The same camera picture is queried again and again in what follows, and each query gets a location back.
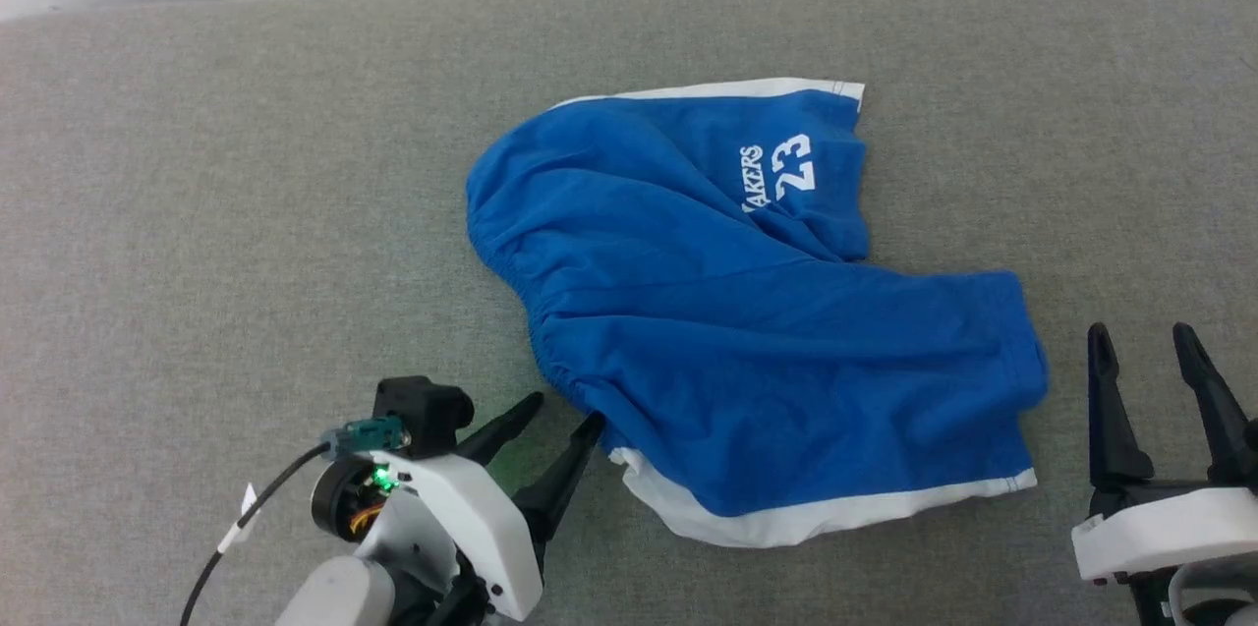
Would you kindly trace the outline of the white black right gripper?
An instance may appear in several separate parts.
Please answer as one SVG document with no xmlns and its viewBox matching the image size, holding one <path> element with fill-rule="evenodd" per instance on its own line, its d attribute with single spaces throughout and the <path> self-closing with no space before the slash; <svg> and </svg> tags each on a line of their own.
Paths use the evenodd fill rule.
<svg viewBox="0 0 1258 626">
<path fill-rule="evenodd" d="M 1172 326 L 1177 370 L 1195 393 L 1210 453 L 1213 485 L 1258 485 L 1255 426 L 1232 393 L 1193 326 Z M 1141 450 L 1118 388 L 1120 361 L 1110 331 L 1087 332 L 1089 483 L 1087 518 L 1072 528 L 1083 581 L 1142 574 L 1200 559 L 1258 551 L 1258 495 L 1248 486 L 1203 481 L 1150 481 L 1152 460 Z"/>
</svg>

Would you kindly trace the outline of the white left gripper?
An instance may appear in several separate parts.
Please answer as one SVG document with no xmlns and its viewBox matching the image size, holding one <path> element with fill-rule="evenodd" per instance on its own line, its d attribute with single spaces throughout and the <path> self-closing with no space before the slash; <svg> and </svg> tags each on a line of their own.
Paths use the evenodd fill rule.
<svg viewBox="0 0 1258 626">
<path fill-rule="evenodd" d="M 543 393 L 530 393 L 464 437 L 455 448 L 460 458 L 413 461 L 374 453 L 332 463 L 320 474 L 314 525 L 352 551 L 312 572 L 311 621 L 521 623 L 530 617 L 543 597 L 547 546 L 605 427 L 603 414 L 589 414 L 559 458 L 511 502 L 482 466 L 542 407 Z"/>
</svg>

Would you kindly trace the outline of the blue shorts with white trim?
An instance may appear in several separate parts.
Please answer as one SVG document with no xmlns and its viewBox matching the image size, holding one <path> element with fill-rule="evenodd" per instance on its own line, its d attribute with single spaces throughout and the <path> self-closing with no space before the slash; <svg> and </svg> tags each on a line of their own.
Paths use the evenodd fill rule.
<svg viewBox="0 0 1258 626">
<path fill-rule="evenodd" d="M 868 263 L 864 91 L 579 97 L 468 173 L 469 241 L 543 380 L 689 541 L 795 546 L 1037 485 L 1020 417 L 1050 376 L 1019 278 Z"/>
</svg>

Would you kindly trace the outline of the grey fabric sofa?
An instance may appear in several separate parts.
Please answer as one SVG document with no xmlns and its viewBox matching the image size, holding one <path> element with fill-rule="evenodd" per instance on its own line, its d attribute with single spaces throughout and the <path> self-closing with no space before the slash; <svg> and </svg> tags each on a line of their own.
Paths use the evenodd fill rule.
<svg viewBox="0 0 1258 626">
<path fill-rule="evenodd" d="M 237 0 L 0 25 L 0 626 L 177 626 L 240 505 L 374 386 L 543 388 L 465 235 L 577 96 L 867 85 L 871 259 L 1006 268 L 1038 486 L 804 542 L 683 541 L 593 461 L 530 626 L 1133 626 L 1078 578 L 1086 331 L 1159 475 L 1209 463 L 1172 326 L 1258 416 L 1258 0 Z"/>
</svg>

